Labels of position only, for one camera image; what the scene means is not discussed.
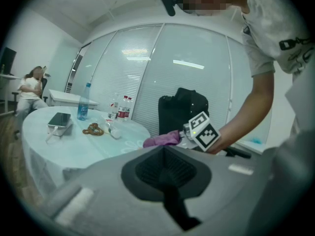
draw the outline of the round table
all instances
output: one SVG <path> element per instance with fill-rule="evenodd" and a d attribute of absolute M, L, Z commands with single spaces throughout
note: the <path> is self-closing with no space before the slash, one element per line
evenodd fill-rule
<path fill-rule="evenodd" d="M 71 114 L 73 125 L 61 136 L 48 136 L 47 124 L 57 113 Z M 45 198 L 49 193 L 66 182 L 76 171 L 95 162 L 142 148 L 150 137 L 148 130 L 132 121 L 114 121 L 121 137 L 114 139 L 109 134 L 102 136 L 85 135 L 91 123 L 104 127 L 106 112 L 88 111 L 88 118 L 78 120 L 75 107 L 48 107 L 29 114 L 23 122 L 22 144 L 26 166 L 34 182 Z"/>

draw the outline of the black monitor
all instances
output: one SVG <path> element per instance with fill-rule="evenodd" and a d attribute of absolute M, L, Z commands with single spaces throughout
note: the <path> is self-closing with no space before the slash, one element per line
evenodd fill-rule
<path fill-rule="evenodd" d="M 0 69 L 2 68 L 2 65 L 4 65 L 4 74 L 10 74 L 15 55 L 16 51 L 7 47 L 4 49 L 0 63 Z"/>

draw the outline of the blue plastic bottle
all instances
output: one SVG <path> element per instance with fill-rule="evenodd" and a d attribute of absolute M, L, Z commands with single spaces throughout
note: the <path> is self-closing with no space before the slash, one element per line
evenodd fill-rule
<path fill-rule="evenodd" d="M 79 120 L 86 120 L 88 116 L 90 87 L 91 83 L 87 83 L 87 86 L 84 88 L 83 94 L 80 97 L 77 116 Z"/>

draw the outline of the person in white t-shirt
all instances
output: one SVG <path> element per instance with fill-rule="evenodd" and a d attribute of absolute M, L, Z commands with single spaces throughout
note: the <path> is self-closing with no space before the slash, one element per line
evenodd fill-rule
<path fill-rule="evenodd" d="M 251 93 L 238 114 L 220 129 L 220 139 L 210 147 L 216 154 L 252 131 L 266 117 L 274 97 L 274 65 L 300 74 L 314 52 L 314 40 L 303 18 L 290 0 L 173 0 L 184 12 L 214 15 L 238 6 L 245 21 L 242 30 L 253 78 Z M 298 132 L 294 121 L 291 134 Z"/>
<path fill-rule="evenodd" d="M 40 98 L 43 88 L 41 82 L 43 75 L 42 67 L 37 66 L 29 74 L 24 76 L 18 86 L 20 100 L 16 111 L 20 132 L 22 132 L 23 121 L 31 109 L 48 107 L 48 105 Z"/>

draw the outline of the long hair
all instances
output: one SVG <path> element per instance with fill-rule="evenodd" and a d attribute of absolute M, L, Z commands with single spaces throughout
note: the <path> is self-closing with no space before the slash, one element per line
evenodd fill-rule
<path fill-rule="evenodd" d="M 35 71 L 36 69 L 42 69 L 42 67 L 41 67 L 41 66 L 35 67 L 29 74 L 27 74 L 27 75 L 24 76 L 24 79 L 33 77 L 34 71 Z"/>

